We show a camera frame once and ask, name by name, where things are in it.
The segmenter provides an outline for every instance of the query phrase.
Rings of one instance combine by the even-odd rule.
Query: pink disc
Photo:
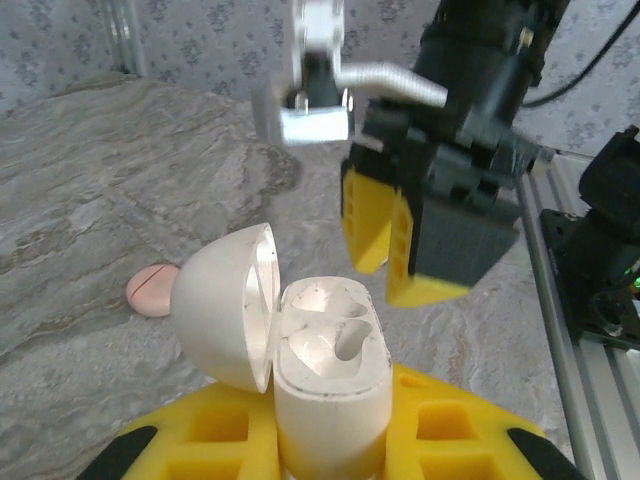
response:
[[[140,315],[165,317],[170,313],[171,288],[178,275],[174,265],[152,265],[136,273],[127,284],[127,301]]]

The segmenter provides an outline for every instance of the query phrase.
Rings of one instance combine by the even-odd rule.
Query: wallpaper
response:
[[[99,0],[0,0],[0,111],[111,67]]]
[[[111,0],[127,3],[138,74],[247,98],[278,68],[283,0]],[[0,2],[0,107],[7,109],[110,68],[98,0]],[[530,99],[563,85],[605,43],[635,0],[573,0]],[[411,66],[437,0],[347,0],[346,60]],[[561,100],[523,110],[518,128],[546,145],[595,154],[640,116],[640,20]]]

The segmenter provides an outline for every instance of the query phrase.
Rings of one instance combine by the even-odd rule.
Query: gray marble table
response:
[[[264,221],[283,285],[362,281],[395,361],[536,422],[569,453],[524,240],[466,298],[392,309],[384,274],[349,265],[344,151],[267,147],[246,103],[122,77],[1,120],[0,478],[73,478],[129,421],[202,386],[169,320],[134,314],[124,287]]]

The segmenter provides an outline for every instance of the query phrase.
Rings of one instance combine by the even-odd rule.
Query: black cable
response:
[[[626,16],[626,18],[622,21],[622,23],[618,26],[618,28],[616,28],[615,32],[613,32],[613,34],[609,37],[609,40],[607,40],[607,43],[604,44],[604,46],[600,49],[598,54],[595,57],[593,57],[593,60],[591,60],[589,65],[587,65],[577,77],[575,77],[573,80],[571,80],[569,83],[567,83],[563,87],[560,87],[555,92],[545,95],[544,97],[532,100],[530,102],[523,103],[522,108],[532,109],[532,108],[541,107],[543,105],[546,105],[549,102],[553,102],[554,100],[562,97],[567,92],[573,90],[582,80],[584,80],[584,78],[587,75],[591,73],[591,71],[596,67],[596,65],[600,63],[600,60],[602,60],[602,57],[604,57],[607,54],[607,52],[611,49],[613,44],[618,41],[620,36],[629,27],[631,22],[633,22],[635,18],[638,16],[638,12],[640,12],[640,0],[636,2],[636,4],[631,9],[631,11]]]

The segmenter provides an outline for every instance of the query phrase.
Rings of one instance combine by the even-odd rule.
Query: case lid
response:
[[[278,256],[268,223],[210,243],[180,269],[171,291],[171,317],[182,349],[216,380],[264,393],[279,295]]]

